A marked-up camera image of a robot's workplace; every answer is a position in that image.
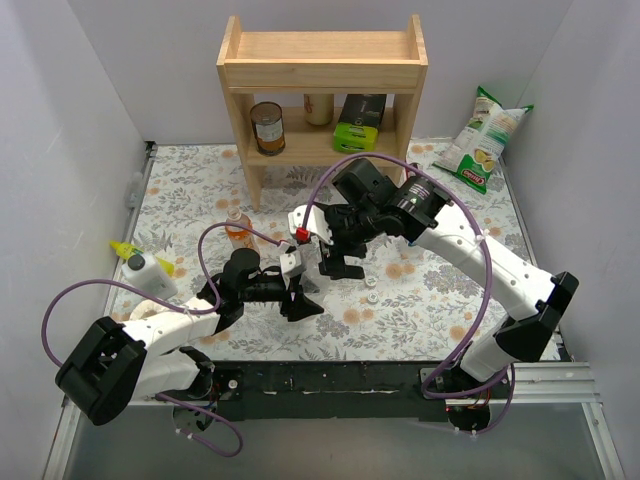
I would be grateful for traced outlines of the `clear plastic bottle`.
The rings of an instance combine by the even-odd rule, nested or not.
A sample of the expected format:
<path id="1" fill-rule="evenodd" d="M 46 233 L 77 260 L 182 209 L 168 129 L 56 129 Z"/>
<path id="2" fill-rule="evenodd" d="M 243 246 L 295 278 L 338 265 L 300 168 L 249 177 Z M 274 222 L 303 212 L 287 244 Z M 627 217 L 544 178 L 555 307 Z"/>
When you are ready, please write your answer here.
<path id="1" fill-rule="evenodd" d="M 301 258 L 305 264 L 300 284 L 307 294 L 319 295 L 323 292 L 325 278 L 320 274 L 320 253 L 314 243 L 300 245 Z"/>

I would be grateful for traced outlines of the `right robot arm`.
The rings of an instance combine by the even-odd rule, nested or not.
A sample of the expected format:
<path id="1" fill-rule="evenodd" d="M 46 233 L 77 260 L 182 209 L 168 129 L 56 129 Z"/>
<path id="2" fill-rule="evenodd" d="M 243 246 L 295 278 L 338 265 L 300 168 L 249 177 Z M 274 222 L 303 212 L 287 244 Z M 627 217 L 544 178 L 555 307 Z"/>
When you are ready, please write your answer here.
<path id="1" fill-rule="evenodd" d="M 517 362 L 538 361 L 578 286 L 568 273 L 551 274 L 514 254 L 481 231 L 470 210 L 446 187 L 421 171 L 401 185 L 383 175 L 367 157 L 342 161 L 332 184 L 344 198 L 319 205 L 329 230 L 319 264 L 333 279 L 359 278 L 346 256 L 365 257 L 378 236 L 402 237 L 414 247 L 449 262 L 483 288 L 482 323 L 490 300 L 504 319 L 479 339 L 468 331 L 454 351 L 423 382 L 430 398 L 475 397 L 498 383 Z"/>

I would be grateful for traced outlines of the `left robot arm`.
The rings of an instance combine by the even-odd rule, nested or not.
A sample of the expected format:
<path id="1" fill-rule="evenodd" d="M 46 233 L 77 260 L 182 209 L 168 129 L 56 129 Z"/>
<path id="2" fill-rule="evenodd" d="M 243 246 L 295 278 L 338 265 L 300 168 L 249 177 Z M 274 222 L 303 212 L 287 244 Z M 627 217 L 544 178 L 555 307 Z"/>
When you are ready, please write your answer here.
<path id="1" fill-rule="evenodd" d="M 203 399 L 212 390 L 214 364 L 194 342 L 231 327 L 248 303 L 275 303 L 290 322 L 323 313 L 304 293 L 304 270 L 294 249 L 267 269 L 256 251 L 236 250 L 185 306 L 126 323 L 109 316 L 96 320 L 55 383 L 96 426 L 112 421 L 132 400 L 165 392 Z"/>

